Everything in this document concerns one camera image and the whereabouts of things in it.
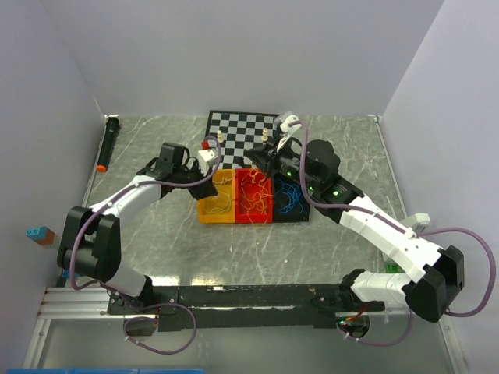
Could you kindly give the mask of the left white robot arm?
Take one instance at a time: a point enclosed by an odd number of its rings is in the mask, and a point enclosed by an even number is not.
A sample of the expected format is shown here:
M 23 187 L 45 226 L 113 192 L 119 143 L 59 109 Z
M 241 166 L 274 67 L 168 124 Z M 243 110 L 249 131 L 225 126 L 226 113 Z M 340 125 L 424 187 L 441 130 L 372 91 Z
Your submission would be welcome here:
M 154 304 L 152 280 L 122 259 L 122 226 L 140 211 L 176 189 L 194 199 L 216 196 L 213 177 L 222 159 L 221 145 L 196 156 L 176 143 L 163 143 L 157 157 L 141 168 L 125 187 L 89 207 L 75 206 L 67 214 L 57 264 L 67 270 L 72 288 L 92 284 L 116 292 L 137 313 Z

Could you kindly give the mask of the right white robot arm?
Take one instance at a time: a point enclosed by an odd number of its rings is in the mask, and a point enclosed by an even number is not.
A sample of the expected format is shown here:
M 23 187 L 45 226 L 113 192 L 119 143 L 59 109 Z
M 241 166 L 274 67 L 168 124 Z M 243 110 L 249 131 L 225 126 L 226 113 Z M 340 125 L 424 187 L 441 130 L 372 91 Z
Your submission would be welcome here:
M 288 144 L 267 143 L 244 156 L 264 174 L 281 174 L 305 182 L 305 196 L 322 215 L 376 246 L 402 273 L 355 270 L 345 277 L 342 305 L 360 309 L 366 302 L 408 306 L 427 322 L 437 322 L 464 287 L 464 256 L 427 241 L 379 208 L 361 189 L 338 173 L 340 157 L 324 140 L 308 142 L 300 157 Z

